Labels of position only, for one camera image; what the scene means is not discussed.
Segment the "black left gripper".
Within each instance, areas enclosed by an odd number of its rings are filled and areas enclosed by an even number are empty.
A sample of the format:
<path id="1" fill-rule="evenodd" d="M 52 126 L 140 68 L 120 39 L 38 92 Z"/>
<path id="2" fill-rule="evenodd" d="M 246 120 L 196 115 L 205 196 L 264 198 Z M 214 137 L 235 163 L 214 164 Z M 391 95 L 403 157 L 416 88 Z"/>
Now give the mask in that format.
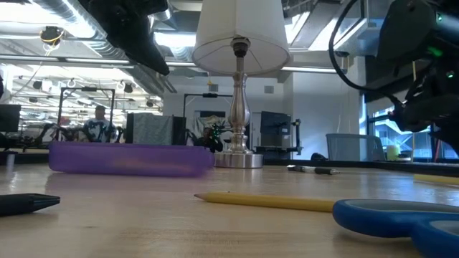
<path id="1" fill-rule="evenodd" d="M 78 0 L 94 17 L 107 33 L 107 40 L 116 48 L 124 51 L 129 59 L 142 64 L 161 75 L 169 74 L 160 51 L 153 43 L 148 32 L 149 20 L 146 17 L 125 21 L 107 17 L 148 16 L 166 11 L 167 0 Z"/>

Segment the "purple plastic supply box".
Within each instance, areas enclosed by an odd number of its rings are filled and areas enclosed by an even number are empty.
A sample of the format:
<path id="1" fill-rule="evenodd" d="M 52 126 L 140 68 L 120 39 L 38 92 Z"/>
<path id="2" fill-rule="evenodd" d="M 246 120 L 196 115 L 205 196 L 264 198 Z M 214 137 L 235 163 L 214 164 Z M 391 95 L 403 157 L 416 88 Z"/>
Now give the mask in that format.
<path id="1" fill-rule="evenodd" d="M 49 168 L 63 173 L 201 177 L 214 167 L 203 147 L 132 143 L 53 142 Z"/>

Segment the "black marker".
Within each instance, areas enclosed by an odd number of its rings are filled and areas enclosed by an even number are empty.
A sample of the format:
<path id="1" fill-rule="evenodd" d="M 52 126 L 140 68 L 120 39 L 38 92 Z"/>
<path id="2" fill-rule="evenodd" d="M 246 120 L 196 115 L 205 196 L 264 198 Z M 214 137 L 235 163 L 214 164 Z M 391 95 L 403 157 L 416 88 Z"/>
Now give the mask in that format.
<path id="1" fill-rule="evenodd" d="M 0 217 L 30 214 L 60 203 L 59 196 L 39 193 L 0 195 Z"/>

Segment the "yellow wooden pencil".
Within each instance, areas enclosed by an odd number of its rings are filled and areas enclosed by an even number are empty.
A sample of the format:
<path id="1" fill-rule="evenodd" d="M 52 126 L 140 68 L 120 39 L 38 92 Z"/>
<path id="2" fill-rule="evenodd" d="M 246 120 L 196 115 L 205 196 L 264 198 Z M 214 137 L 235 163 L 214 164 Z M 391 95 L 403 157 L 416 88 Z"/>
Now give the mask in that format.
<path id="1" fill-rule="evenodd" d="M 259 206 L 277 209 L 294 209 L 304 211 L 332 212 L 336 201 L 323 199 L 305 199 L 287 196 L 266 196 L 229 192 L 197 193 L 195 197 L 216 204 L 233 204 L 241 206 Z"/>

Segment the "black pen clear barrel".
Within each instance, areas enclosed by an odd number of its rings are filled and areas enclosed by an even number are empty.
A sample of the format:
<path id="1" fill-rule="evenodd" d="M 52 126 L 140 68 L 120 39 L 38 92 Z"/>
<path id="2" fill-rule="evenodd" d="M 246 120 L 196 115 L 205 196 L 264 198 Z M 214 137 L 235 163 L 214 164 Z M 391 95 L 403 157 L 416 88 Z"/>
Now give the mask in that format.
<path id="1" fill-rule="evenodd" d="M 287 166 L 289 171 L 302 172 L 302 173 L 314 173 L 318 175 L 336 175 L 340 174 L 339 171 L 333 168 L 322 168 L 322 167 L 311 167 L 311 166 Z"/>

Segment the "blue grey-lined scissors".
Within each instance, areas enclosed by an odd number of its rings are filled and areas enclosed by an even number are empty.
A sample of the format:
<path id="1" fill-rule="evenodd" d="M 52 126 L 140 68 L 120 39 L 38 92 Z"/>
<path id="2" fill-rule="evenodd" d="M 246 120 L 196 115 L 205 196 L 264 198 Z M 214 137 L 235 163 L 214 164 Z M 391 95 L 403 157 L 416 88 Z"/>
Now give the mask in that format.
<path id="1" fill-rule="evenodd" d="M 425 258 L 459 258 L 459 206 L 385 199 L 344 199 L 335 222 L 356 233 L 409 238 Z"/>

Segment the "yellow marker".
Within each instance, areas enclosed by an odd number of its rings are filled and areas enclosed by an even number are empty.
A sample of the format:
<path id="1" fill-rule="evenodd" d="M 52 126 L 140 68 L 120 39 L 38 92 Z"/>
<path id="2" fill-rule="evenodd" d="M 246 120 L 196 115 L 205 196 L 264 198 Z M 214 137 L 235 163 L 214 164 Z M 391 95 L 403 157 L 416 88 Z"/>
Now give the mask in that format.
<path id="1" fill-rule="evenodd" d="M 429 183 L 442 183 L 442 184 L 447 184 L 447 185 L 459 186 L 459 178 L 456 178 L 456 177 L 415 174 L 414 180 L 429 182 Z"/>

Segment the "grey covered cabinet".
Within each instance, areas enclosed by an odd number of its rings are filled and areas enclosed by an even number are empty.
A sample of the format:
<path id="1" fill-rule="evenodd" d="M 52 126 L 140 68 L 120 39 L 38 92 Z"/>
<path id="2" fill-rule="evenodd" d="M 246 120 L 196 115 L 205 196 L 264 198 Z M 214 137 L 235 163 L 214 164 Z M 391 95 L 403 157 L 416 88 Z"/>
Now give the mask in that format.
<path id="1" fill-rule="evenodd" d="M 126 123 L 126 143 L 144 145 L 185 145 L 186 118 L 129 113 Z"/>

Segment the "person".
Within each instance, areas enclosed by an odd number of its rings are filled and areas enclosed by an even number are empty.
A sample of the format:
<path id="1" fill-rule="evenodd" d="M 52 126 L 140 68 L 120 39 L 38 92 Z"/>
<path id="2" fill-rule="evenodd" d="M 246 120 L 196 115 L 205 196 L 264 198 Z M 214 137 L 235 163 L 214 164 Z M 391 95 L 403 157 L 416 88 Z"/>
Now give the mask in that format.
<path id="1" fill-rule="evenodd" d="M 203 129 L 202 137 L 198 138 L 194 142 L 194 145 L 205 147 L 212 153 L 222 152 L 223 150 L 223 143 L 221 142 L 220 138 L 214 136 L 211 128 Z"/>
<path id="2" fill-rule="evenodd" d="M 96 143 L 109 143 L 116 137 L 115 126 L 106 119 L 104 106 L 95 108 L 95 117 L 85 122 L 83 133 L 90 142 Z"/>

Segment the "pale hanging cloth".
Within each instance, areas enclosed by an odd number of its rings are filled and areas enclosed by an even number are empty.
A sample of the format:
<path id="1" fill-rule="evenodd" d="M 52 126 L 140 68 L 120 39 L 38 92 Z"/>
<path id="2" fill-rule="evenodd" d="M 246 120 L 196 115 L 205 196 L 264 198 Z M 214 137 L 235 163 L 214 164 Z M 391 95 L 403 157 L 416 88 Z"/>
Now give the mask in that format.
<path id="1" fill-rule="evenodd" d="M 226 118 L 220 118 L 216 115 L 194 119 L 192 131 L 197 136 L 202 136 L 205 128 L 210 128 L 213 136 L 220 136 L 223 132 L 230 130 L 230 124 Z"/>

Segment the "silver table lamp white shade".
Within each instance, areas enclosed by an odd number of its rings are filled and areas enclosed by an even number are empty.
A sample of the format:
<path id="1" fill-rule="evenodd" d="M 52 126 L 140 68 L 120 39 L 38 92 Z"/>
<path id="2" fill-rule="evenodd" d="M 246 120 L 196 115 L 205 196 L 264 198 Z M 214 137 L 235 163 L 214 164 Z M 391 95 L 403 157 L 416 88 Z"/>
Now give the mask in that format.
<path id="1" fill-rule="evenodd" d="M 283 68 L 290 59 L 281 0 L 203 0 L 191 54 L 200 69 L 230 75 L 234 90 L 227 150 L 215 153 L 218 168 L 262 168 L 263 156 L 247 147 L 250 108 L 246 82 Z"/>

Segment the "black monitor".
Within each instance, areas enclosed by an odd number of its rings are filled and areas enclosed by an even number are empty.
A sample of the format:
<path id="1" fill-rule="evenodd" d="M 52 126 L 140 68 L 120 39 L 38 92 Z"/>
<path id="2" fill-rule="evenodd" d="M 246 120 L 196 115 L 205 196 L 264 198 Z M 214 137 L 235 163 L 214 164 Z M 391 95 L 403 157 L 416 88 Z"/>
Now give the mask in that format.
<path id="1" fill-rule="evenodd" d="M 0 104 L 0 132 L 15 133 L 19 128 L 21 105 Z"/>

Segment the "dark monitor on stand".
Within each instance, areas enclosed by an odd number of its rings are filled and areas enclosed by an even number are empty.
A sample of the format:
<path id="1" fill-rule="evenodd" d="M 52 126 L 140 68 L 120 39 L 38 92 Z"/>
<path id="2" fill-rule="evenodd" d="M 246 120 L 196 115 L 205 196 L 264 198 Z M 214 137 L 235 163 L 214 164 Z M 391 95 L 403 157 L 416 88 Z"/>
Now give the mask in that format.
<path id="1" fill-rule="evenodd" d="M 288 153 L 302 153 L 300 140 L 301 120 L 292 120 L 291 115 L 262 111 L 260 117 L 260 145 L 257 153 L 275 153 L 285 156 Z"/>

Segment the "ceiling light strip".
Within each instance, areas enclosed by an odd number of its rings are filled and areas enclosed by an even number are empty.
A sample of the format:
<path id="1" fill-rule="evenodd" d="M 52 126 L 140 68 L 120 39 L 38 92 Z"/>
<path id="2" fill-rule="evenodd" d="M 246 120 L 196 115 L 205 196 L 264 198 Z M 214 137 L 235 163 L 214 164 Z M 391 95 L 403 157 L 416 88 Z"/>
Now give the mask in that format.
<path id="1" fill-rule="evenodd" d="M 285 66 L 281 69 L 283 72 L 303 72 L 303 73 L 323 73 L 323 74 L 336 74 L 334 68 L 327 67 L 289 67 Z"/>

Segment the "black frame rig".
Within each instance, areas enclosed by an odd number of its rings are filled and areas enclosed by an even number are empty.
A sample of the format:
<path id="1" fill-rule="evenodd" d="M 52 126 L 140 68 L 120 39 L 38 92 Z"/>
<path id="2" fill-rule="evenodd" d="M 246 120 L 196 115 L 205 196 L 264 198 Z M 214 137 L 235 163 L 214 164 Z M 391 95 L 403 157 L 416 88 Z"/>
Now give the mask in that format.
<path id="1" fill-rule="evenodd" d="M 109 97 L 110 101 L 110 120 L 109 120 L 109 125 L 112 124 L 113 122 L 113 111 L 114 111 L 114 105 L 115 105 L 115 90 L 114 89 L 104 89 L 104 88 L 97 88 L 97 87 L 89 87 L 89 86 L 84 86 L 84 87 L 61 87 L 60 88 L 60 101 L 59 101 L 59 106 L 58 106 L 58 116 L 57 116 L 57 125 L 61 125 L 61 118 L 62 118 L 62 109 L 63 109 L 63 102 L 71 96 L 71 94 L 74 91 L 82 91 L 82 92 L 97 92 L 97 91 L 103 91 L 103 92 L 111 92 L 112 95 Z"/>
<path id="2" fill-rule="evenodd" d="M 183 98 L 183 108 L 182 108 L 182 117 L 186 117 L 186 106 L 188 105 L 186 103 L 186 99 L 189 97 L 203 97 L 203 98 L 218 98 L 218 97 L 233 97 L 233 95 L 218 95 L 216 93 L 202 93 L 202 94 L 196 94 L 196 93 L 185 93 L 184 98 Z"/>

